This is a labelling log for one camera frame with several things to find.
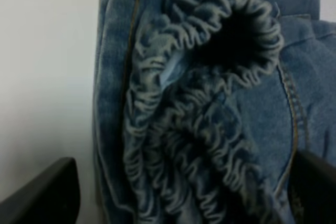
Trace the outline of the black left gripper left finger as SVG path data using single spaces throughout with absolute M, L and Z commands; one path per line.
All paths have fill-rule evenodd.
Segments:
M 76 161 L 64 157 L 1 202 L 1 223 L 76 223 L 79 209 Z

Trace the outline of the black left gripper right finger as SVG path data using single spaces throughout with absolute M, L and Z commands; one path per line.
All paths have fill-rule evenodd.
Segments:
M 335 167 L 325 160 L 296 152 L 288 195 L 296 223 L 335 223 Z

